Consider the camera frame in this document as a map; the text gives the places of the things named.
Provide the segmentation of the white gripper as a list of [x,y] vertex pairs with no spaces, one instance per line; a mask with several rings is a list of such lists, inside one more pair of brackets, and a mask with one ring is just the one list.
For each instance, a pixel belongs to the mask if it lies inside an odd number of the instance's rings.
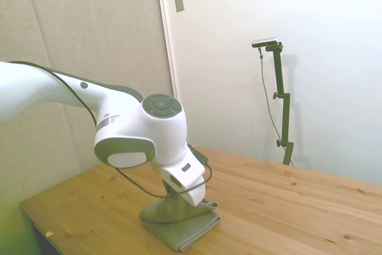
[[162,183],[166,191],[165,199],[172,199],[181,196],[191,206],[215,210],[218,208],[217,202],[212,202],[205,197],[205,180],[202,175],[187,176],[181,174],[164,173]]

